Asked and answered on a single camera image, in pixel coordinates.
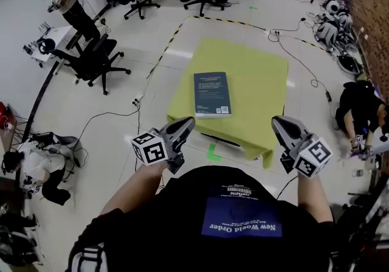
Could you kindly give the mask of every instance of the power outlet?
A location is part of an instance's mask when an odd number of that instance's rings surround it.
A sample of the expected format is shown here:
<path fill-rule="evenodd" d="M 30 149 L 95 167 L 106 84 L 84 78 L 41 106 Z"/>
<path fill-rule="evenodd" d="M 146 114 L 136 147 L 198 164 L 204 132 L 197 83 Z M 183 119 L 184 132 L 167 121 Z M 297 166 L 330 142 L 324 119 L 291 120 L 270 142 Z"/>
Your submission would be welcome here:
<path fill-rule="evenodd" d="M 142 92 L 138 93 L 135 98 L 133 98 L 133 101 L 131 101 L 131 104 L 134 106 L 137 106 L 136 103 L 140 104 L 140 100 L 143 98 L 144 94 Z"/>

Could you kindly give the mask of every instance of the table leg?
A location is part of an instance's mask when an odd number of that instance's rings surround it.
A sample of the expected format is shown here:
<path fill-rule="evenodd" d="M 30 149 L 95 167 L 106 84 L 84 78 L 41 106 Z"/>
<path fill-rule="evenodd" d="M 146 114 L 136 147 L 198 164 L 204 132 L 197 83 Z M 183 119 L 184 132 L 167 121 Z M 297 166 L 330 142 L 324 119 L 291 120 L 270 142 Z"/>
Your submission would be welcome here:
<path fill-rule="evenodd" d="M 54 71 L 54 75 L 57 75 L 60 69 L 62 68 L 62 65 L 65 63 L 65 59 L 62 59 L 60 64 L 57 66 L 57 68 Z"/>
<path fill-rule="evenodd" d="M 83 50 L 78 42 L 74 44 L 74 47 L 77 49 L 78 53 L 81 55 L 83 53 Z"/>

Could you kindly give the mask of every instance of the barcode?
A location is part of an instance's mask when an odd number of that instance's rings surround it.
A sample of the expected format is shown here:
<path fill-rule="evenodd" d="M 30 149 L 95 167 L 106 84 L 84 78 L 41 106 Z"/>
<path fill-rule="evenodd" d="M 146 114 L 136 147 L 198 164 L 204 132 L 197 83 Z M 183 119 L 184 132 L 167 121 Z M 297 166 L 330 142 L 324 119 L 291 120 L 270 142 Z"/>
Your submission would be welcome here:
<path fill-rule="evenodd" d="M 243 189 L 242 187 L 228 187 L 227 191 L 229 191 L 229 192 L 241 192 L 241 193 L 245 193 L 245 194 L 251 195 L 251 190 Z"/>

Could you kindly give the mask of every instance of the jeans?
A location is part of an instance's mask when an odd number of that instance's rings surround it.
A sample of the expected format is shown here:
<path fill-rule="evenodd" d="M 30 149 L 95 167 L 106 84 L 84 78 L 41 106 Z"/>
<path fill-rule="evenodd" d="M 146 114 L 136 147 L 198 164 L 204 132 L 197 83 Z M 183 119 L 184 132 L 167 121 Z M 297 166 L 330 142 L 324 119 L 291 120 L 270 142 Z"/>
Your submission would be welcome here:
<path fill-rule="evenodd" d="M 100 32 L 95 22 L 85 13 L 84 8 L 78 1 L 63 14 L 63 17 L 71 26 L 84 35 L 86 41 L 89 41 L 91 38 L 100 38 Z"/>

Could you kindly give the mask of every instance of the black t-shirt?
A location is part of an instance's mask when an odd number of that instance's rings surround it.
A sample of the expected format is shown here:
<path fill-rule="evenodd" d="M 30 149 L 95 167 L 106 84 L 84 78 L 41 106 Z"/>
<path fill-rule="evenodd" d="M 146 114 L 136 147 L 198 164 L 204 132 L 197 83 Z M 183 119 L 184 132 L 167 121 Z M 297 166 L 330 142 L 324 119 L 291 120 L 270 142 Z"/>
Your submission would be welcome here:
<path fill-rule="evenodd" d="M 331 224 L 277 201 L 240 169 L 206 166 L 170 180 L 136 210 L 93 219 L 69 264 L 85 247 L 104 243 L 109 271 L 163 265 L 327 271 Z"/>
<path fill-rule="evenodd" d="M 357 124 L 358 127 L 368 126 L 369 130 L 375 132 L 379 126 L 377 111 L 384 102 L 374 95 L 372 84 L 361 80 L 356 83 L 346 83 L 344 87 L 345 90 L 340 96 L 339 112 L 337 112 L 340 121 L 342 122 L 343 117 L 351 110 L 354 124 Z"/>

